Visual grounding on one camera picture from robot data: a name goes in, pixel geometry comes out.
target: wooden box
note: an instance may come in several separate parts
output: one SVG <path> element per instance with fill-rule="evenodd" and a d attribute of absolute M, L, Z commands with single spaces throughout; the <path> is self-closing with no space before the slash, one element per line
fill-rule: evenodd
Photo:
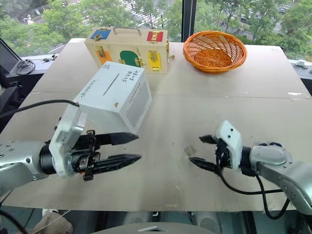
<path fill-rule="evenodd" d="M 142 67 L 146 73 L 168 73 L 167 30 L 94 28 L 85 45 L 99 68 L 113 61 Z"/>

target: desk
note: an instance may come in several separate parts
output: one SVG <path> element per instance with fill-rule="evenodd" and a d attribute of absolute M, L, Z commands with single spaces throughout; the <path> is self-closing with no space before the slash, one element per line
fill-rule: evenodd
<path fill-rule="evenodd" d="M 197 156 L 214 160 L 214 148 L 198 137 L 213 134 L 222 119 L 241 132 L 245 145 L 277 141 L 297 159 L 312 162 L 312 98 L 279 47 L 247 46 L 239 68 L 221 75 L 197 71 L 182 55 L 182 43 L 171 43 L 170 71 L 148 75 L 153 101 L 139 130 L 140 139 L 101 148 L 101 155 L 138 153 L 142 158 L 121 170 L 45 180 L 15 189 L 5 205 L 104 211 L 261 211 L 260 195 L 240 195 L 226 188 L 213 173 L 193 165 L 183 149 L 193 145 Z M 73 39 L 37 83 L 23 105 L 73 99 L 97 71 L 83 44 Z M 17 113 L 1 140 L 48 140 L 65 104 L 45 105 Z M 105 133 L 99 123 L 85 130 Z M 259 190 L 255 178 L 232 170 L 225 177 L 234 187 Z M 275 185 L 264 181 L 266 189 Z M 270 209 L 279 210 L 286 197 L 268 195 Z"/>

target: window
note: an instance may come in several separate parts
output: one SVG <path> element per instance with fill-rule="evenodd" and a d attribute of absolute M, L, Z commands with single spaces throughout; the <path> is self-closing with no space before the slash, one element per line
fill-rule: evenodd
<path fill-rule="evenodd" d="M 312 61 L 311 0 L 197 0 L 194 32 L 216 30 L 244 44 L 282 47 Z"/>
<path fill-rule="evenodd" d="M 181 41 L 182 0 L 2 0 L 0 37 L 20 56 L 60 53 L 93 27 L 167 29 Z"/>

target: wicker basket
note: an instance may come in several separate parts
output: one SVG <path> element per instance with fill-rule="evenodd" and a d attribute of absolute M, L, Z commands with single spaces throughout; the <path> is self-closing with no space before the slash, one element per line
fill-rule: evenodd
<path fill-rule="evenodd" d="M 247 51 L 244 44 L 230 34 L 203 31 L 186 40 L 183 55 L 198 70 L 219 74 L 242 65 Z"/>

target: white box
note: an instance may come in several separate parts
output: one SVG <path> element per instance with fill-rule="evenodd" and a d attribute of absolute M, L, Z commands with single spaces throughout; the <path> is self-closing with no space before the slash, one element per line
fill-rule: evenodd
<path fill-rule="evenodd" d="M 152 96 L 143 68 L 107 61 L 74 101 L 106 133 L 136 134 Z"/>

